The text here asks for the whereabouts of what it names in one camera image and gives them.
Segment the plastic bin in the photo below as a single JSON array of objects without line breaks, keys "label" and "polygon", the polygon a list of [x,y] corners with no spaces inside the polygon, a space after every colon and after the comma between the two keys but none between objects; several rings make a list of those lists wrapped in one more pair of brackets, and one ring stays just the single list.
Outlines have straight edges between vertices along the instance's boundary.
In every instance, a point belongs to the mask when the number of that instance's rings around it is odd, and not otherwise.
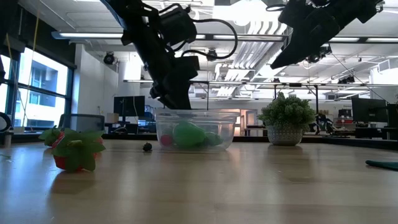
[{"label": "plastic bin", "polygon": [[226,149],[239,113],[156,109],[157,139],[168,149]]}]

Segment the computer monitor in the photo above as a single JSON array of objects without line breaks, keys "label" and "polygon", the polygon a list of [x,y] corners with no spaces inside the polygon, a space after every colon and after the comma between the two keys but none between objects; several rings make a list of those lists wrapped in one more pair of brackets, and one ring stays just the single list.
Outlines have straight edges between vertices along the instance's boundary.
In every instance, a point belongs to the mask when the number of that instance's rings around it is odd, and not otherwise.
[{"label": "computer monitor", "polygon": [[341,117],[351,117],[351,110],[346,110],[346,109],[344,109],[344,110],[338,110],[338,117],[339,118],[341,118]]},{"label": "computer monitor", "polygon": [[115,97],[113,101],[113,113],[122,117],[143,116],[144,108],[144,96],[121,96]]},{"label": "computer monitor", "polygon": [[353,119],[362,122],[388,122],[385,100],[352,98]]},{"label": "computer monitor", "polygon": [[139,127],[147,126],[147,121],[146,120],[138,120],[138,126]]}]

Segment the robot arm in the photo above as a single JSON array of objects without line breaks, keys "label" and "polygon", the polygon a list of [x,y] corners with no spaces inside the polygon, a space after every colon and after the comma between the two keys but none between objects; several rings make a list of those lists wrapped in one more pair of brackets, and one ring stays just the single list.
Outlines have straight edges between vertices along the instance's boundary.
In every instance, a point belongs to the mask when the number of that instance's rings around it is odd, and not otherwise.
[{"label": "robot arm", "polygon": [[382,0],[290,0],[279,16],[279,22],[293,28],[288,46],[272,63],[271,68],[301,62],[310,55],[319,55],[321,46],[337,35],[354,19],[367,22],[377,13]]},{"label": "robot arm", "polygon": [[171,49],[179,42],[193,42],[196,38],[196,27],[188,15],[190,9],[173,4],[159,12],[141,0],[101,2],[124,29],[123,45],[134,44],[144,69],[152,77],[151,97],[170,109],[191,109],[189,80],[198,75],[198,57],[175,58]]}]

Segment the small black ball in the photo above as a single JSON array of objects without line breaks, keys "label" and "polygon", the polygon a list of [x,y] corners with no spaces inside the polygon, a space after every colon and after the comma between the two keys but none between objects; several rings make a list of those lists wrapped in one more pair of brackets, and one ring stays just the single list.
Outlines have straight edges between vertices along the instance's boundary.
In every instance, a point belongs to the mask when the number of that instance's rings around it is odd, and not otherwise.
[{"label": "small black ball", "polygon": [[145,143],[144,146],[142,147],[142,150],[146,151],[146,152],[151,152],[152,150],[152,144],[151,143]]}]

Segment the table surface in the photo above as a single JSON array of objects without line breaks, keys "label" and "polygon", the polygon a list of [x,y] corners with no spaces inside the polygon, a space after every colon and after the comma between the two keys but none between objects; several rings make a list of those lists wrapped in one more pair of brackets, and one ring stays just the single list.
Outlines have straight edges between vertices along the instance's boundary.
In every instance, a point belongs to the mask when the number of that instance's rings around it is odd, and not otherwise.
[{"label": "table surface", "polygon": [[106,140],[94,172],[55,167],[42,144],[0,149],[0,223],[397,223],[398,174],[379,149],[234,143],[227,151],[143,153]]}]

